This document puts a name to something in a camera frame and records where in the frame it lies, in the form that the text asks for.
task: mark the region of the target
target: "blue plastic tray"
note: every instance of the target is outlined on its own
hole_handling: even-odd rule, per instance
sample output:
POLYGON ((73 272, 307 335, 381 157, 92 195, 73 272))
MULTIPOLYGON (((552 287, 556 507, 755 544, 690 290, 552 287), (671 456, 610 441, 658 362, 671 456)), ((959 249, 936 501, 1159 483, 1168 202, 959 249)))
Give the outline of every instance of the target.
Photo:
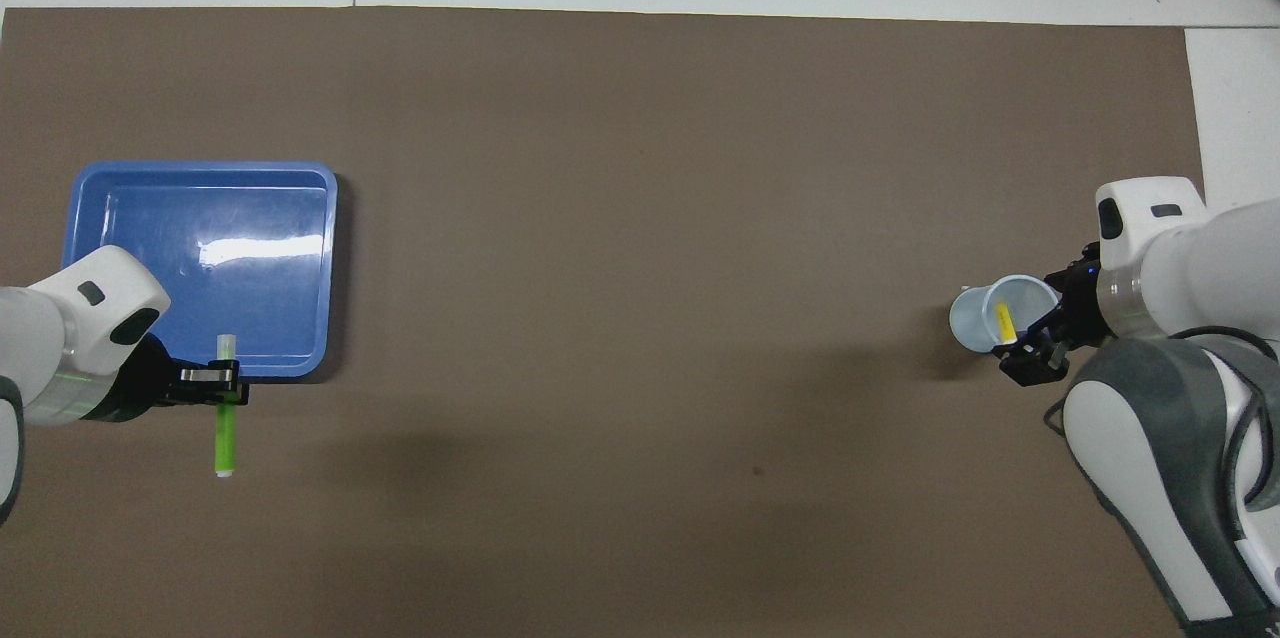
POLYGON ((173 299, 151 329, 170 355, 214 360, 234 333, 243 378, 301 378, 324 357, 337 205, 319 163, 96 163, 72 191, 63 265, 120 246, 173 299))

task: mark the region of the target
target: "marker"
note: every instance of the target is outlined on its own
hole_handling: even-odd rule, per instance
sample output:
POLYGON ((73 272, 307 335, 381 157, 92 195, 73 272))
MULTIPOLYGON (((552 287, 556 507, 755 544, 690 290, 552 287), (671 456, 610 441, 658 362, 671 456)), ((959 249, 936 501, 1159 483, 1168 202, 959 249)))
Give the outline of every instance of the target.
MULTIPOLYGON (((224 333, 218 337, 218 360, 236 360, 236 336, 224 333)), ((236 405, 219 405, 216 420, 214 473, 219 478, 230 478, 236 473, 236 405)))
POLYGON ((1018 331, 1014 329, 1014 316, 1009 313, 1009 304, 996 304, 996 324, 1000 325, 1001 346, 1018 342, 1018 331))

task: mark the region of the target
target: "yellow marker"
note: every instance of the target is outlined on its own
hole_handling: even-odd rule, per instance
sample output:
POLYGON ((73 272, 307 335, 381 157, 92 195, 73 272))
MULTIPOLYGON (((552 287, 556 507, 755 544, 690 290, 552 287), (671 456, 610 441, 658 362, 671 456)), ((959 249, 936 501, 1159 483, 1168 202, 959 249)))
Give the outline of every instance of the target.
POLYGON ((1009 304, 996 304, 996 324, 1000 325, 1000 345, 1018 342, 1018 331, 1014 329, 1014 316, 1009 314, 1009 304))

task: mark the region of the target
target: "green marker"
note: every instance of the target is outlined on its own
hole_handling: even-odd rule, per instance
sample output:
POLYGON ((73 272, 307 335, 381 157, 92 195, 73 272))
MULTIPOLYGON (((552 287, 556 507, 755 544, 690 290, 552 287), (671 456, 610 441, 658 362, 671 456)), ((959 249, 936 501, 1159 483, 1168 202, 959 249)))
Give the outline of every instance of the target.
MULTIPOLYGON (((218 360, 236 360, 236 336, 218 337, 218 360)), ((214 430, 214 471, 219 478, 236 473, 236 405, 218 406, 218 424, 214 430)))

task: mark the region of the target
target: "brown mat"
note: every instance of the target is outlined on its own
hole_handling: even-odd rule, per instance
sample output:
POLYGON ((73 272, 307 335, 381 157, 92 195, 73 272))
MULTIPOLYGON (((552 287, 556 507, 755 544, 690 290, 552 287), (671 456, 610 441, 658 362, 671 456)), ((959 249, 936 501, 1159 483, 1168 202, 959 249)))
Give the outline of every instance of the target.
POLYGON ((1176 634, 945 311, 1199 179, 1178 29, 10 9, 0 101, 0 284, 92 161, 344 191, 324 382, 224 482, 211 410, 33 429, 0 634, 1176 634))

